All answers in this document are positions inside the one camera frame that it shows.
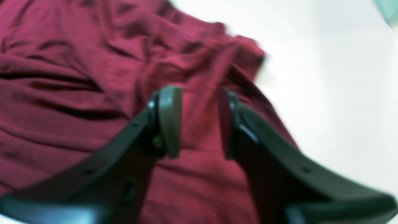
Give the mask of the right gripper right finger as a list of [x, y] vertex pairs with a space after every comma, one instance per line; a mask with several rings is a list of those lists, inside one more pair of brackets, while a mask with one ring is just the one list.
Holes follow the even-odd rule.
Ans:
[[349, 180], [301, 153], [229, 88], [218, 92], [225, 158], [244, 171], [262, 224], [386, 224], [388, 193]]

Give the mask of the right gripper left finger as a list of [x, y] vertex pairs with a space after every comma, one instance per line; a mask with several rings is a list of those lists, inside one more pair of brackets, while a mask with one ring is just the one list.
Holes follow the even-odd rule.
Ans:
[[1, 198], [2, 224], [135, 224], [159, 159], [180, 154], [183, 91], [165, 86], [100, 150]]

